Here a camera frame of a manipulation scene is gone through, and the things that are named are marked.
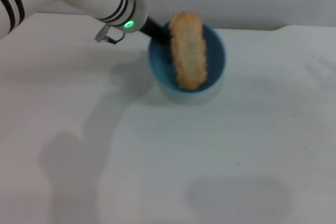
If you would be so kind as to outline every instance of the bowl rim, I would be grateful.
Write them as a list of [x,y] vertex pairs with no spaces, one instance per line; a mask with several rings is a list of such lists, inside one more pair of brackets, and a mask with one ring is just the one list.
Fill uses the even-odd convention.
[[149,43],[149,46],[148,46],[148,61],[149,61],[149,65],[150,65],[150,68],[151,68],[151,72],[154,76],[154,78],[156,79],[156,81],[158,82],[159,86],[161,86],[163,89],[168,89],[170,91],[173,91],[175,93],[178,93],[178,94],[182,94],[182,95],[187,95],[187,96],[194,96],[194,95],[198,95],[198,94],[202,94],[204,92],[207,92],[209,89],[211,89],[214,85],[216,85],[218,83],[218,81],[223,77],[223,74],[224,74],[224,70],[225,70],[225,67],[226,67],[226,50],[225,50],[225,44],[223,42],[223,40],[220,38],[220,36],[217,34],[216,30],[214,28],[212,28],[210,25],[208,25],[207,23],[203,23],[203,27],[207,28],[208,30],[210,30],[214,35],[215,37],[218,39],[218,41],[220,42],[220,45],[221,45],[221,48],[223,50],[223,58],[224,58],[224,61],[223,61],[223,66],[222,66],[222,70],[220,72],[220,75],[218,76],[217,80],[212,83],[209,87],[207,87],[206,89],[203,89],[203,90],[200,90],[200,91],[186,91],[186,90],[182,90],[182,89],[173,89],[169,86],[167,86],[166,84],[164,84],[162,81],[160,81],[158,79],[158,77],[156,76],[155,72],[154,72],[154,68],[153,68],[153,65],[152,65],[152,60],[151,60],[151,51],[150,51],[150,48],[152,47],[152,44],[154,43],[154,40],[151,39],[150,43]]

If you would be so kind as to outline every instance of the blue bowl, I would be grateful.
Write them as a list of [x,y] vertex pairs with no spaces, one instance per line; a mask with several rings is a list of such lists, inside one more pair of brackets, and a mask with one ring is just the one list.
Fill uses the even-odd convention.
[[222,40],[208,25],[203,25],[203,37],[206,41],[207,81],[197,90],[188,91],[179,89],[176,73],[172,62],[170,43],[165,45],[151,40],[149,45],[149,61],[153,75],[163,91],[175,97],[195,96],[207,92],[222,79],[225,69],[225,49]]

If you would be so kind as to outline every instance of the bread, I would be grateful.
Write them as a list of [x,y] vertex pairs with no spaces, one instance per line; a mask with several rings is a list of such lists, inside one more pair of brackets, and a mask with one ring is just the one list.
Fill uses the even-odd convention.
[[194,13],[176,13],[169,24],[169,29],[179,87],[196,90],[207,79],[202,20]]

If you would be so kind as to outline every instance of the green led light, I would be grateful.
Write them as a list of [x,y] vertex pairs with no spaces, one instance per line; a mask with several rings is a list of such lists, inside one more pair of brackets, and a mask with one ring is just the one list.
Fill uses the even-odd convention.
[[131,26],[133,26],[134,25],[134,21],[128,21],[125,25],[124,25],[124,27],[125,28],[129,28],[129,27],[131,27]]

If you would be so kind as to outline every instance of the white tabletop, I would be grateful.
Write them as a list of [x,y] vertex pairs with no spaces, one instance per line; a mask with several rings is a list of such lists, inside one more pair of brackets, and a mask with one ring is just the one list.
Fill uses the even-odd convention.
[[35,14],[0,43],[3,224],[336,221],[336,28],[217,30],[212,102],[168,101],[149,39]]

